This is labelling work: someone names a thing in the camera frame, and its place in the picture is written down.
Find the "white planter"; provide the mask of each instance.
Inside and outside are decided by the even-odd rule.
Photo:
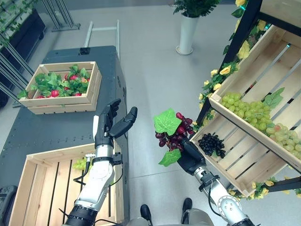
[[[190,18],[182,15],[180,45],[175,48],[181,55],[192,53],[192,39],[198,24],[199,17]]]

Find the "black shoe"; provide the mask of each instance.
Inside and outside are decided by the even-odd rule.
[[[186,213],[186,210],[190,210],[192,208],[192,200],[191,198],[186,198],[183,203],[183,208],[182,208],[182,219],[181,219],[181,224],[187,225],[189,224],[188,222],[188,213]]]
[[[151,221],[151,211],[147,205],[143,204],[140,207],[140,214],[141,214],[141,217],[143,217],[144,219],[146,219],[148,221],[149,226],[153,226],[152,221]]]

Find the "gray table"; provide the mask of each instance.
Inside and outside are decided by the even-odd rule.
[[[116,121],[126,115],[126,85],[114,46],[92,47],[88,55],[79,48],[50,51],[43,63],[96,61],[102,82],[95,112],[35,115],[21,107],[0,155],[0,187],[18,186],[27,154],[93,143],[93,116],[100,114],[110,101],[120,98]],[[117,140],[124,160],[124,202],[128,217],[128,149],[127,137]]]

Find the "concrete floor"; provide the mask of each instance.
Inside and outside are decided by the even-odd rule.
[[[194,207],[206,211],[216,226],[226,222],[209,209],[208,200],[198,191],[195,178],[174,164],[158,165],[166,149],[158,146],[154,137],[153,117],[171,107],[185,117],[195,119],[199,113],[198,95],[210,71],[220,66],[222,51],[228,44],[236,19],[230,14],[234,5],[219,5],[198,23],[193,42],[193,54],[180,56],[175,46],[180,38],[180,15],[173,15],[169,6],[98,8],[71,11],[79,31],[51,32],[47,15],[41,18],[48,31],[31,58],[36,68],[46,53],[53,49],[83,46],[89,21],[95,27],[113,26],[120,20],[120,59],[127,83],[127,106],[138,107],[138,118],[129,131],[130,213],[140,215],[142,204],[148,204],[154,225],[180,222],[182,202],[190,197]],[[90,46],[116,45],[115,32],[94,32]],[[18,109],[12,101],[0,110],[0,150],[5,143]],[[289,168],[276,177],[296,177]],[[300,225],[301,199],[291,192],[269,194],[263,200],[242,201],[243,210],[258,225]]]

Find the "black metal frame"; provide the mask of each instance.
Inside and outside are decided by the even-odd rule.
[[[236,54],[238,53],[240,47],[242,46],[242,44],[245,41],[245,39],[247,38],[247,36],[250,34],[253,26],[255,25],[255,23],[257,22],[258,19],[264,20],[269,24],[274,24],[277,27],[280,27],[280,28],[282,28],[286,31],[289,31],[289,32],[294,33],[298,36],[301,36],[301,28],[299,28],[295,25],[292,25],[288,22],[277,19],[273,16],[270,16],[270,15],[267,15],[265,13],[260,12],[261,4],[262,4],[262,0],[254,0],[254,1],[249,1],[248,2],[247,6],[246,6],[246,10],[245,10],[245,12],[244,12],[244,14],[241,18],[238,29],[235,32],[235,35],[232,39],[232,42],[231,42],[230,47],[228,49],[228,52],[227,52],[227,54],[226,54],[226,56],[225,56],[225,58],[224,58],[224,60],[221,64],[221,67],[220,67],[219,71],[222,69],[222,66],[223,66],[224,63],[231,62],[235,59]],[[201,122],[204,120],[204,118],[206,117],[206,115],[207,115],[208,111],[210,110],[210,108],[213,108],[213,107],[211,106],[211,104],[209,102],[209,99],[207,98],[204,102],[203,108],[201,109],[201,111],[198,115],[198,118],[197,118],[197,121],[196,121],[198,125],[201,124]],[[296,189],[296,188],[301,188],[301,177],[276,182],[274,184],[274,186],[269,187],[269,191],[270,192],[276,192],[276,191],[290,190],[290,189]]]

